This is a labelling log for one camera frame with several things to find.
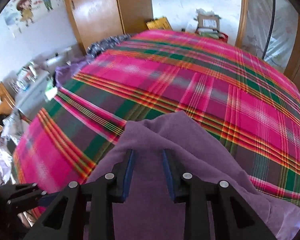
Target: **plaid bedsheet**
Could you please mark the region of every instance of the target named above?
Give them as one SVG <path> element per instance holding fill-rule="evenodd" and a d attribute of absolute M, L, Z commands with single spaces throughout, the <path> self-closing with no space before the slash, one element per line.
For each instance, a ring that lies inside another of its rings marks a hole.
<path fill-rule="evenodd" d="M 128 120 L 185 111 L 266 194 L 300 206 L 300 95 L 258 58 L 173 31 L 136 35 L 58 91 L 14 153 L 19 180 L 49 193 L 84 183 Z"/>

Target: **purple fabric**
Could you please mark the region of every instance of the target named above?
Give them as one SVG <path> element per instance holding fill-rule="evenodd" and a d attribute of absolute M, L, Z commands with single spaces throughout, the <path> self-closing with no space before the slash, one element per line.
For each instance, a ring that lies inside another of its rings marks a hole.
<path fill-rule="evenodd" d="M 56 83 L 57 87 L 60 88 L 68 80 L 70 80 L 75 74 L 77 74 L 84 66 L 91 62 L 89 57 L 74 58 L 71 64 L 65 64 L 63 66 L 56 67 Z"/>
<path fill-rule="evenodd" d="M 169 198 L 162 167 L 165 148 L 174 150 L 186 170 L 200 179 L 212 183 L 227 180 L 278 239 L 292 239 L 300 229 L 299 207 L 258 192 L 217 139 L 184 112 L 177 112 L 151 121 L 129 121 L 117 145 L 87 181 L 110 172 L 128 149 L 137 151 L 129 197 L 124 204 L 113 206 L 117 240 L 183 239 L 185 205 Z"/>

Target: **silver screw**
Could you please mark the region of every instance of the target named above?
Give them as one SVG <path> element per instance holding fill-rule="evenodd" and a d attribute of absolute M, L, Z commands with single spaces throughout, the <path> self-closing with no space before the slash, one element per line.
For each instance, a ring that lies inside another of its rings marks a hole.
<path fill-rule="evenodd" d="M 107 174 L 105 175 L 105 178 L 106 178 L 106 179 L 113 179 L 113 178 L 114 178 L 114 174 L 113 174 L 113 173 L 107 173 Z"/>
<path fill-rule="evenodd" d="M 186 172 L 182 175 L 182 177 L 184 177 L 185 179 L 191 179 L 192 178 L 192 174 L 189 172 Z"/>
<path fill-rule="evenodd" d="M 224 187 L 224 188 L 229 187 L 229 183 L 225 180 L 220 181 L 219 185 L 220 187 Z"/>
<path fill-rule="evenodd" d="M 75 188 L 78 185 L 78 183 L 76 181 L 71 181 L 69 183 L 69 188 Z"/>

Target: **brown hat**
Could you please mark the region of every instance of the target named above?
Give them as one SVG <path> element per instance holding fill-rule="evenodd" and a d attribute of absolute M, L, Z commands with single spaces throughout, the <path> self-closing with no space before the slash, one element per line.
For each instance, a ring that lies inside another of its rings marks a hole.
<path fill-rule="evenodd" d="M 21 8 L 21 5 L 22 5 L 25 1 L 27 1 L 27 0 L 20 0 L 20 1 L 18 2 L 18 4 L 17 4 L 17 10 L 18 10 L 18 11 L 22 11 L 22 10 L 23 10 L 23 8 Z"/>

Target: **black pole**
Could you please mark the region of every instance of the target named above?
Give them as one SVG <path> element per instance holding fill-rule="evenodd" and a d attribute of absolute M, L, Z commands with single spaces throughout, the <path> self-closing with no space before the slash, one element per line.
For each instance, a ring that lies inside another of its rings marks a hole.
<path fill-rule="evenodd" d="M 267 40 L 267 43 L 266 43 L 266 47 L 265 47 L 265 50 L 263 51 L 262 60 L 265 58 L 266 52 L 268 50 L 270 38 L 271 38 L 271 35 L 272 35 L 273 25 L 274 25 L 274 16 L 275 16 L 275 0 L 272 0 L 271 24 L 270 24 L 270 30 L 269 30 L 269 35 L 268 35 L 268 40 Z"/>

